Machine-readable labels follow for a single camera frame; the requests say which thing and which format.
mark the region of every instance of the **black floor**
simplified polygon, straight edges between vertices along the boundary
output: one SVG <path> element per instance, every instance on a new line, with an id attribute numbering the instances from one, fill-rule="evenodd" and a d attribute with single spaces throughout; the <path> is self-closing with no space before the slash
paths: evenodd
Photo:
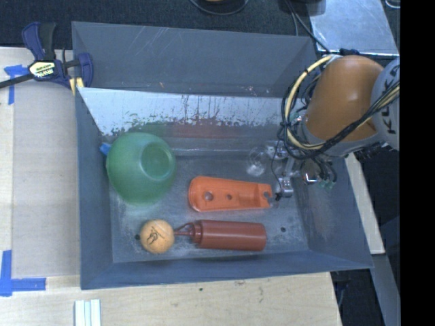
<path id="1" fill-rule="evenodd" d="M 245 0 L 207 5 L 227 13 Z M 384 5 L 391 31 L 400 49 L 400 10 Z M 293 6 L 309 25 L 305 3 Z M 72 49 L 71 21 L 140 24 L 189 29 L 294 35 L 294 22 L 283 0 L 249 0 L 237 14 L 216 16 L 200 11 L 189 0 L 0 0 L 0 46 L 22 46 L 21 30 L 28 23 L 55 22 L 54 48 Z M 308 35 L 299 27 L 299 35 Z M 399 215 L 399 153 L 382 151 L 362 162 L 375 213 L 382 227 Z M 400 290 L 400 247 L 388 253 Z M 382 314 L 368 270 L 332 273 L 336 281 L 344 326 L 382 326 Z"/>

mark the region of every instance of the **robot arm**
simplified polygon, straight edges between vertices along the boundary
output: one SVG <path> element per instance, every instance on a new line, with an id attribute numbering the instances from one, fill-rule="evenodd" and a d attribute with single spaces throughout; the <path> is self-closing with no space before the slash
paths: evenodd
<path id="1" fill-rule="evenodd" d="M 310 90 L 299 93 L 318 67 Z M 289 177 L 333 184 L 333 157 L 399 150 L 399 94 L 399 58 L 383 68 L 363 56 L 329 55 L 307 68 L 283 99 L 281 139 L 289 158 L 281 191 Z"/>

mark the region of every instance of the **orange plastic tool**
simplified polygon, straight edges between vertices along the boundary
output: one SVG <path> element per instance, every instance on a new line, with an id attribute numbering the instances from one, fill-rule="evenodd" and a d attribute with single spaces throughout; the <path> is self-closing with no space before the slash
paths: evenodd
<path id="1" fill-rule="evenodd" d="M 272 187 L 216 177 L 195 177 L 190 182 L 189 203 L 199 212 L 270 208 Z"/>

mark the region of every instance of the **blue tape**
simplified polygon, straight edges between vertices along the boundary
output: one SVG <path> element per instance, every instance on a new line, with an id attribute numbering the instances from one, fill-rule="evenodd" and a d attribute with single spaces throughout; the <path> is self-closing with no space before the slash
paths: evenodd
<path id="1" fill-rule="evenodd" d="M 27 75 L 29 70 L 22 65 L 12 65 L 11 67 L 6 67 L 5 72 L 13 79 L 15 76 Z M 9 99 L 7 103 L 9 105 L 14 104 L 15 101 L 15 87 L 14 85 L 9 87 Z"/>
<path id="2" fill-rule="evenodd" d="M 46 278 L 12 279 L 12 250 L 3 252 L 0 273 L 0 296 L 10 297 L 13 292 L 45 291 Z"/>

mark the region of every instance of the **tan ball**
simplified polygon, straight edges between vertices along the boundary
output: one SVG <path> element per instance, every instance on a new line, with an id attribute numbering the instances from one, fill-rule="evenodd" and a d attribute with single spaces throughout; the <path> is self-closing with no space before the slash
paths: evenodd
<path id="1" fill-rule="evenodd" d="M 141 244 L 150 253 L 164 253 L 174 243 L 174 231 L 164 220 L 149 220 L 141 229 Z"/>

